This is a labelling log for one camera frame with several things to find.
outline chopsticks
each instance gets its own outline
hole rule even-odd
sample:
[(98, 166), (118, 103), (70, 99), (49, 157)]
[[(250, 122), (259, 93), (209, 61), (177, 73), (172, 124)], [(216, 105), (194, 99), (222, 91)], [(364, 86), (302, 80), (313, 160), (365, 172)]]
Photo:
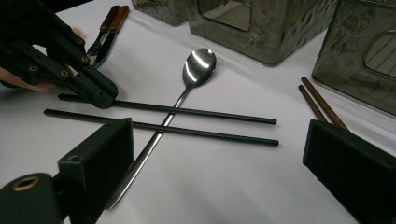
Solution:
[[(44, 111), (44, 114), (49, 117), (55, 117), (55, 118), (61, 118), (61, 119), (75, 119), (75, 120), (82, 120), (82, 121), (102, 123), (102, 124), (112, 123), (116, 120), (116, 119), (111, 119), (111, 118), (106, 118), (106, 117), (79, 114), (79, 113), (66, 112), (66, 111), (53, 110), (53, 109), (46, 109)], [(278, 146), (279, 145), (279, 142), (277, 140), (273, 140), (273, 139), (248, 137), (248, 136), (243, 136), (243, 135), (235, 135), (235, 134), (227, 134), (227, 133), (212, 133), (212, 132), (205, 132), (205, 131), (192, 130), (192, 129), (183, 129), (183, 128), (170, 127), (170, 126), (162, 126), (162, 125), (136, 122), (136, 121), (133, 121), (132, 127), (139, 128), (139, 129), (145, 129), (145, 130), (153, 130), (156, 132), (183, 133), (183, 134), (196, 135), (196, 136), (202, 136), (202, 137), (216, 138), (216, 139), (220, 139), (220, 140), (265, 144), (268, 146)]]
[[(332, 108), (326, 103), (326, 101), (323, 99), (323, 97), (319, 94), (319, 92), (315, 89), (315, 87), (311, 84), (311, 82), (308, 80), (306, 77), (302, 77), (301, 81), (305, 84), (306, 88), (309, 90), (309, 92), (312, 94), (312, 96), (315, 98), (317, 103), (320, 105), (320, 107), (323, 109), (323, 111), (327, 114), (329, 119), (339, 127), (342, 127), (346, 130), (348, 130), (347, 126), (341, 119), (335, 114), (335, 112), (332, 110)], [(327, 122), (326, 118), (323, 116), (323, 114), (320, 112), (320, 109), (316, 106), (315, 102), (312, 100), (310, 97), (309, 93), (305, 90), (303, 85), (299, 86), (300, 92), (303, 94), (303, 97), (305, 100), (308, 102), (309, 106), (311, 109), (314, 111), (314, 114), (317, 116), (318, 120), (325, 121)]]
[[(62, 94), (58, 95), (58, 98), (61, 101), (87, 103), (77, 95), (70, 95), (70, 94), (62, 93)], [(265, 118), (258, 118), (258, 117), (244, 116), (244, 115), (226, 114), (226, 113), (180, 108), (180, 107), (176, 108), (176, 107), (166, 106), (166, 105), (149, 105), (149, 104), (141, 104), (141, 103), (115, 100), (113, 102), (112, 106), (130, 108), (130, 109), (147, 109), (147, 110), (151, 110), (151, 111), (171, 112), (171, 113), (203, 116), (203, 117), (210, 117), (210, 118), (217, 118), (217, 119), (233, 119), (233, 120), (241, 120), (241, 121), (247, 121), (247, 122), (276, 124), (276, 119), (265, 119)]]

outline finger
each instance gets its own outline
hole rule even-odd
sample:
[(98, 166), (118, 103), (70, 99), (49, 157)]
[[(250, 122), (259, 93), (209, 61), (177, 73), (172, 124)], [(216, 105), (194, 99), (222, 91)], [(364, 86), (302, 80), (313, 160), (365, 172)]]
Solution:
[(38, 85), (29, 85), (17, 76), (12, 75), (6, 69), (0, 67), (0, 80), (3, 80), (11, 85), (22, 87), (25, 89), (47, 92), (50, 89), (50, 85), (46, 83), (40, 83)]

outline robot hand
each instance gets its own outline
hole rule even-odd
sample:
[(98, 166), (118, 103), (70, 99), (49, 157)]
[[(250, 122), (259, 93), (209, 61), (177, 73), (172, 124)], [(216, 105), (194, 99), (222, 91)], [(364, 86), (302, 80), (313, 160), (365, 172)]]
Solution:
[(30, 85), (68, 88), (92, 105), (108, 108), (118, 89), (90, 65), (84, 45), (42, 2), (0, 0), (0, 67)]

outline wooden handle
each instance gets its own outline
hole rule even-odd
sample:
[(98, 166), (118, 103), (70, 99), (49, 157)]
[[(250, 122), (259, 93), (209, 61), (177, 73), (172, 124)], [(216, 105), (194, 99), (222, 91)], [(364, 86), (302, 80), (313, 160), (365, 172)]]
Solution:
[(119, 9), (119, 12), (117, 13), (116, 19), (114, 19), (113, 22), (111, 22), (110, 25), (110, 31), (111, 32), (118, 32), (125, 21), (125, 18), (128, 16), (129, 13), (129, 7), (128, 6), (122, 6)]
[(321, 97), (319, 92), (315, 89), (315, 87), (309, 82), (308, 78), (302, 77), (301, 81), (305, 84), (306, 88), (311, 92), (312, 96), (315, 98), (315, 100), (318, 102), (318, 104), (322, 107), (323, 111), (329, 116), (330, 120), (342, 127), (348, 130), (347, 126), (344, 124), (343, 121), (341, 121), (340, 118), (335, 114), (335, 112), (332, 110), (332, 108), (326, 103), (326, 101)]
[(108, 28), (110, 27), (111, 22), (113, 22), (114, 18), (116, 18), (117, 13), (119, 12), (120, 6), (114, 6), (108, 11), (108, 14), (105, 18), (105, 20), (102, 22), (102, 25), (100, 26), (100, 31), (101, 32), (106, 32), (108, 31)]

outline transparent box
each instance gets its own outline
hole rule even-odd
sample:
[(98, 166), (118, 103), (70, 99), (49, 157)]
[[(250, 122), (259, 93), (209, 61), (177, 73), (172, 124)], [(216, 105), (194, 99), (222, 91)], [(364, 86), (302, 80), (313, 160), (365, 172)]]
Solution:
[(179, 26), (187, 18), (186, 0), (132, 0), (134, 9), (172, 26)]
[(187, 0), (193, 34), (276, 66), (330, 23), (336, 0)]
[(396, 115), (396, 0), (340, 0), (312, 77)]

